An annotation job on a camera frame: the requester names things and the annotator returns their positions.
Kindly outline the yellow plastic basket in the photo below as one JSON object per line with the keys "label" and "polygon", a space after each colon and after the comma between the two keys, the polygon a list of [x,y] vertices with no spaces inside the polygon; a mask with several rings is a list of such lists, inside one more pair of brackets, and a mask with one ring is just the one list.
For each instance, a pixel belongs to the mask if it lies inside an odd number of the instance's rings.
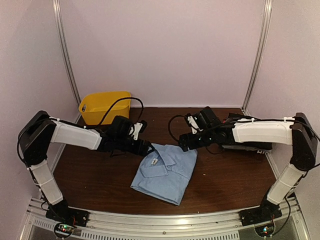
{"label": "yellow plastic basket", "polygon": [[[131,93],[128,91],[91,93],[82,99],[78,111],[87,125],[96,126],[116,100],[126,97],[131,97]],[[121,100],[116,103],[103,120],[102,125],[111,124],[115,116],[129,118],[130,106],[131,99]]]}

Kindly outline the light blue long sleeve shirt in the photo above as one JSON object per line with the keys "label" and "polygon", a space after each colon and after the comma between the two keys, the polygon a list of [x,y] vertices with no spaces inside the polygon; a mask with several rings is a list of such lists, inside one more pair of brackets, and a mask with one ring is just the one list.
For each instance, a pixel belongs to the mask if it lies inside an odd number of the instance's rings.
{"label": "light blue long sleeve shirt", "polygon": [[179,206],[191,180],[198,152],[179,146],[153,143],[154,151],[140,162],[130,187]]}

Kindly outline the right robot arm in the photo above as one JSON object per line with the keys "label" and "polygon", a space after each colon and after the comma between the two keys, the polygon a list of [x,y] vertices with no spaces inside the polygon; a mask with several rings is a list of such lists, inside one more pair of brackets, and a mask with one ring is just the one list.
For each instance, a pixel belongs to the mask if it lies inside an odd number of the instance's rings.
{"label": "right robot arm", "polygon": [[179,136],[183,151],[217,144],[224,149],[268,152],[273,144],[292,147],[292,156],[281,175],[266,193],[263,205],[256,210],[259,220],[268,220],[286,195],[316,163],[319,136],[314,132],[306,115],[298,112],[293,117],[259,119],[230,113],[220,120],[210,107],[184,116],[189,133]]}

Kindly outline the black shirt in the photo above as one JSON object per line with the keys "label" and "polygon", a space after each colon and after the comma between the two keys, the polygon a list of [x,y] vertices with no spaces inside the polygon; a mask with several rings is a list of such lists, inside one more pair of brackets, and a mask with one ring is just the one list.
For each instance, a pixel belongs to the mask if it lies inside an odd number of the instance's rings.
{"label": "black shirt", "polygon": [[[223,120],[223,123],[229,123],[229,122],[233,122],[233,121],[237,121],[240,119],[246,119],[246,120],[250,120],[251,118],[253,118],[253,116],[249,116],[249,115],[241,115],[239,113],[229,113],[228,117],[225,118]],[[232,130],[231,130],[232,126],[228,125],[226,126],[226,130],[230,132],[230,136],[227,139],[226,143],[221,143],[220,146],[223,149],[229,149],[229,150],[246,150],[246,151],[271,151],[272,148],[272,143],[271,142],[256,142],[256,141],[252,141],[252,142],[235,142],[233,135],[232,135]]]}

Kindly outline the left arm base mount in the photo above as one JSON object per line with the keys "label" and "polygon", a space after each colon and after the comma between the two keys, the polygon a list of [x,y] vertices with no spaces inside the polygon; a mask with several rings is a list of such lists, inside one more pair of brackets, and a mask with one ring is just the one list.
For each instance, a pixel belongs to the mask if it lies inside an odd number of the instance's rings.
{"label": "left arm base mount", "polygon": [[89,212],[65,206],[50,206],[45,217],[71,226],[86,227]]}

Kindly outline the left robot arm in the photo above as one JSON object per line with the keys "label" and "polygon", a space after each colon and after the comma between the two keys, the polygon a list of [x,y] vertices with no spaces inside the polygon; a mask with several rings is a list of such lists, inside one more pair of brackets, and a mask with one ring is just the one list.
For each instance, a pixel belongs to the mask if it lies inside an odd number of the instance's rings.
{"label": "left robot arm", "polygon": [[59,143],[108,153],[121,151],[145,157],[155,150],[149,141],[139,138],[146,127],[144,120],[133,123],[120,115],[115,116],[105,129],[79,126],[53,118],[40,110],[18,134],[16,151],[40,192],[53,206],[53,215],[61,222],[67,222],[72,218],[72,211],[62,203],[64,196],[48,165],[50,144]]}

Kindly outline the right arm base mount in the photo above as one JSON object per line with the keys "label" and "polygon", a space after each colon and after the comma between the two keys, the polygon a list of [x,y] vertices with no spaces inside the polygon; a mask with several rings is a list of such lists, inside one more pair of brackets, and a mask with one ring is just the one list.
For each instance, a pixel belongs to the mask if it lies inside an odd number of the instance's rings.
{"label": "right arm base mount", "polygon": [[256,225],[264,222],[270,222],[274,218],[282,216],[281,210],[276,207],[258,206],[254,208],[244,209],[239,212],[242,226]]}

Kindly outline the grey shirt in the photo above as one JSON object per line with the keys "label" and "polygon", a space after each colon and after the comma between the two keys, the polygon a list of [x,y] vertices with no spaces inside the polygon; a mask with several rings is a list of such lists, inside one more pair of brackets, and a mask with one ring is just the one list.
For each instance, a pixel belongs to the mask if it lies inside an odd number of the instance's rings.
{"label": "grey shirt", "polygon": [[258,154],[270,153],[272,150],[252,148],[252,147],[225,147],[225,150],[257,152]]}

